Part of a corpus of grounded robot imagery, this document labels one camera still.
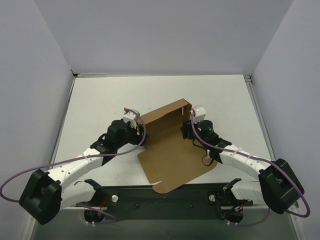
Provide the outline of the brown cardboard box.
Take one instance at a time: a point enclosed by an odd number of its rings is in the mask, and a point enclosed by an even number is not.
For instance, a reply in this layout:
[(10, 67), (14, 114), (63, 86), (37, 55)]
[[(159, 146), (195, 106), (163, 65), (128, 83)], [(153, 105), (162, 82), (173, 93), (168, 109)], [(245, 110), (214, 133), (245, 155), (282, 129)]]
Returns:
[(211, 171), (217, 162), (203, 159), (205, 151), (183, 139), (181, 126), (192, 105), (180, 99), (142, 115), (147, 140), (137, 155), (153, 190), (166, 194)]

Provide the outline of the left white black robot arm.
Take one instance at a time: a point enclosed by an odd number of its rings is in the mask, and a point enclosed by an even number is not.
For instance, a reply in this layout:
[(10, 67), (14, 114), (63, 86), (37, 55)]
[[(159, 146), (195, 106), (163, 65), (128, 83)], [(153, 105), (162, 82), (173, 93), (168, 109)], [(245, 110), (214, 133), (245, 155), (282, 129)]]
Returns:
[(47, 171), (33, 172), (18, 200), (18, 204), (41, 225), (50, 222), (60, 210), (81, 202), (92, 206), (101, 203), (103, 194), (97, 184), (74, 184), (88, 172), (102, 167), (119, 155), (127, 144), (142, 146), (147, 137), (146, 126), (131, 121), (114, 120), (102, 134), (75, 161), (61, 163)]

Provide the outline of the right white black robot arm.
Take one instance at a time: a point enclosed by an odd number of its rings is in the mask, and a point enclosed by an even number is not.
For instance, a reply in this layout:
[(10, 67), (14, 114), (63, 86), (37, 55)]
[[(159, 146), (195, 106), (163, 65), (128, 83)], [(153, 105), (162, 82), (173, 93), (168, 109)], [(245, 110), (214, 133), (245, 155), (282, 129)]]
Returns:
[(255, 179), (244, 181), (236, 178), (227, 184), (223, 191), (228, 201), (263, 203), (275, 213), (283, 214), (301, 199), (306, 207), (304, 217), (310, 215), (310, 206), (304, 197), (305, 190), (284, 159), (272, 161), (241, 150), (219, 137), (209, 120), (199, 123), (187, 120), (180, 129), (184, 139), (200, 142), (198, 147), (205, 151), (205, 156), (211, 162), (232, 166)]

